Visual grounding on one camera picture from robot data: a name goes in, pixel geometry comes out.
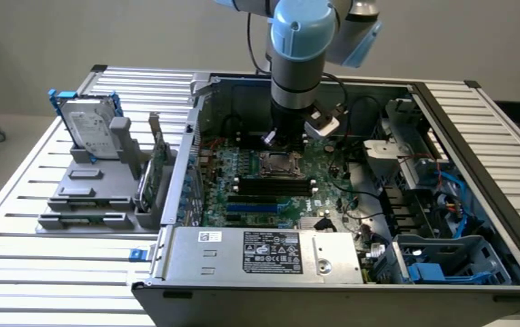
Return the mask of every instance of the motherboard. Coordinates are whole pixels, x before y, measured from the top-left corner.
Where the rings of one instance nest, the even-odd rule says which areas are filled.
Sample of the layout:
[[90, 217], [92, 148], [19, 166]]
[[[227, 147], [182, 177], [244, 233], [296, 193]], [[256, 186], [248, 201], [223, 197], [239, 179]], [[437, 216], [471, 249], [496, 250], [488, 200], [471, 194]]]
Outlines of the motherboard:
[[236, 140], [203, 142], [203, 226], [300, 228], [302, 219], [342, 216], [352, 195], [340, 188], [352, 189], [351, 174], [335, 165], [331, 141], [306, 140], [298, 151], [268, 151]]

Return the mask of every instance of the green circuit board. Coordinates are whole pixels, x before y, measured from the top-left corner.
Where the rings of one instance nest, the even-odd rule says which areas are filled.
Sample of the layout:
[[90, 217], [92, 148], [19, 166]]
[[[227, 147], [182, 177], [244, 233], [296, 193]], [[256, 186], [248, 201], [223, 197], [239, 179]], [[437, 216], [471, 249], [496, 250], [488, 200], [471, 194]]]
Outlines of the green circuit board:
[[[207, 154], [207, 166], [203, 168], [204, 177], [204, 215], [203, 226], [214, 227], [263, 227], [263, 228], [294, 228], [302, 217], [318, 217], [324, 210], [334, 212], [338, 208], [336, 202], [342, 198], [344, 204], [351, 199], [351, 194], [339, 190], [330, 182], [332, 176], [328, 174], [334, 155], [326, 153], [324, 147], [330, 142], [310, 140], [304, 151], [292, 153], [296, 157], [299, 174], [291, 179], [315, 180], [318, 192], [311, 196], [278, 196], [278, 213], [243, 213], [228, 211], [228, 197], [239, 195], [234, 191], [236, 177], [266, 178], [263, 174], [262, 156], [267, 151], [240, 149], [232, 141], [223, 140], [211, 146], [204, 147]], [[343, 172], [335, 178], [335, 183], [351, 189], [351, 182], [342, 178]], [[239, 215], [240, 220], [231, 221], [230, 215]]]

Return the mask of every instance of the sticker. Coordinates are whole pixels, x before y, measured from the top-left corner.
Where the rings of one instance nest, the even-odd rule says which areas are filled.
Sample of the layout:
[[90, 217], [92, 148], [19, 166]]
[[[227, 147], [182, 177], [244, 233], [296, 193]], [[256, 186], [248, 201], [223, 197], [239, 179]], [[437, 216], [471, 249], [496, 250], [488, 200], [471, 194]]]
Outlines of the sticker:
[[303, 273], [299, 233], [244, 232], [243, 250], [242, 268], [246, 273]]
[[222, 232], [200, 232], [198, 236], [199, 242], [222, 242]]
[[103, 117], [95, 113], [72, 112], [70, 119], [84, 149], [98, 158], [118, 157], [111, 131]]

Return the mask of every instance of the blue cable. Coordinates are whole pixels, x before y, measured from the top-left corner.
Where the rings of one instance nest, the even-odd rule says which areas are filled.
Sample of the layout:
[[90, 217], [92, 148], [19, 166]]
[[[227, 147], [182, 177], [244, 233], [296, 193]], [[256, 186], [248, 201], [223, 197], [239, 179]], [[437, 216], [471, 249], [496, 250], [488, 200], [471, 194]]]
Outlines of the blue cable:
[[453, 234], [453, 238], [461, 238], [461, 233], [464, 232], [464, 227], [465, 227], [467, 222], [468, 222], [468, 214], [467, 214], [467, 209], [464, 207], [464, 201], [467, 198], [467, 183], [460, 181], [455, 176], [452, 176], [447, 172], [435, 172], [435, 174], [441, 175], [443, 177], [445, 177], [447, 180], [449, 180], [451, 182], [453, 182], [455, 184], [457, 184], [460, 186], [460, 201], [461, 201], [463, 213], [461, 213], [461, 221], [460, 221], [459, 229], [456, 230], [456, 233]]

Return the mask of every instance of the capacitor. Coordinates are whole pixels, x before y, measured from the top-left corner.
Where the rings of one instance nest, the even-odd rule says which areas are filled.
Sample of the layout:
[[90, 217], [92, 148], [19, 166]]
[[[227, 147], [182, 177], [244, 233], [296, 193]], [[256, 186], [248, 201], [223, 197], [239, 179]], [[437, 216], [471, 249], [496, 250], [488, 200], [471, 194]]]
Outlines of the capacitor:
[[335, 152], [335, 147], [332, 145], [326, 145], [323, 150], [324, 150], [324, 153], [331, 154]]

